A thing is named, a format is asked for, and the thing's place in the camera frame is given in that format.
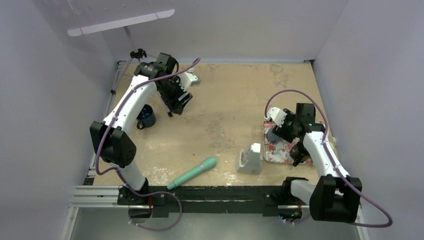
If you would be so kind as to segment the grey mug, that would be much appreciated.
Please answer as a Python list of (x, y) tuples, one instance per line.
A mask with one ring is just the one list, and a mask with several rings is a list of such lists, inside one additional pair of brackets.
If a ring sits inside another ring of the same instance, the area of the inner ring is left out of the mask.
[(273, 130), (274, 130), (273, 127), (268, 130), (268, 132), (266, 133), (266, 139), (269, 143), (275, 144), (275, 143), (280, 142), (282, 140), (282, 138), (280, 136), (276, 135), (273, 132)]

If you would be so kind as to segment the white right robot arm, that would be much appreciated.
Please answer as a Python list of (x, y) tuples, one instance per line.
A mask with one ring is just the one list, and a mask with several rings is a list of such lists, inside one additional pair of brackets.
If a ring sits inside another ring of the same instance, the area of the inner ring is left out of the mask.
[(351, 177), (342, 167), (336, 154), (329, 147), (328, 131), (316, 122), (316, 108), (312, 103), (297, 103), (296, 111), (272, 107), (267, 119), (274, 122), (271, 133), (287, 142), (299, 141), (289, 152), (296, 167), (311, 159), (319, 176), (317, 184), (306, 178), (287, 177), (282, 184), (280, 196), (288, 204), (296, 200), (309, 205), (310, 215), (315, 221), (352, 224), (360, 205), (362, 182)]

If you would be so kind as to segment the dark blue mug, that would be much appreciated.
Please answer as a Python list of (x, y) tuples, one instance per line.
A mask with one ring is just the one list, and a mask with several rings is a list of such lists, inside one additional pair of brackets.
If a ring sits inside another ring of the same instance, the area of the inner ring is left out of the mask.
[(150, 105), (145, 104), (136, 117), (136, 128), (138, 130), (150, 128), (155, 125), (156, 121), (157, 119), (153, 108)]

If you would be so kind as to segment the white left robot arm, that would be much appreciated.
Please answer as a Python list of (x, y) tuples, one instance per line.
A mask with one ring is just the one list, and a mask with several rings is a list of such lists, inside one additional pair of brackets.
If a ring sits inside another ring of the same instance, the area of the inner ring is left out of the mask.
[(169, 116), (181, 115), (193, 95), (190, 87), (201, 79), (194, 73), (200, 62), (197, 58), (190, 66), (174, 71), (179, 65), (169, 54), (160, 53), (152, 62), (141, 62), (134, 71), (130, 86), (115, 108), (102, 121), (93, 121), (89, 127), (97, 175), (115, 171), (124, 186), (131, 189), (129, 197), (138, 205), (149, 199), (149, 183), (135, 162), (137, 147), (130, 131), (143, 107), (155, 94), (159, 94)]

